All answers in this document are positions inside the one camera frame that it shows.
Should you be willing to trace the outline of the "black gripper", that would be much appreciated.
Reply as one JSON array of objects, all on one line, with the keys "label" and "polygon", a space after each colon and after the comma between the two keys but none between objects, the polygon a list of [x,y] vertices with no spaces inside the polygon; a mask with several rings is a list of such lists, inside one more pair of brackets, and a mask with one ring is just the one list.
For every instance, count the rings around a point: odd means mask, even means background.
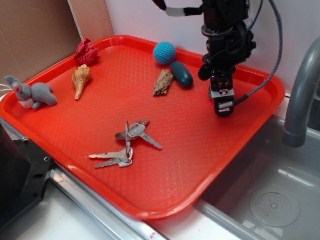
[{"label": "black gripper", "polygon": [[204,0],[202,34],[207,37],[207,51],[198,72],[202,81],[210,81],[209,97],[215,114],[228,117],[234,111],[233,75],[256,48],[254,35],[247,28],[249,3],[246,0]]}]

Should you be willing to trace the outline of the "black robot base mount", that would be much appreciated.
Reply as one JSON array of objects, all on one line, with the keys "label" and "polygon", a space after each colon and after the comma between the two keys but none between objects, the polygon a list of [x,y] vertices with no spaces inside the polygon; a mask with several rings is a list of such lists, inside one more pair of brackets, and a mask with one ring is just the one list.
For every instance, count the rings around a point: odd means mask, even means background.
[{"label": "black robot base mount", "polygon": [[52,161],[32,140],[13,140],[0,127],[1,231],[43,200]]}]

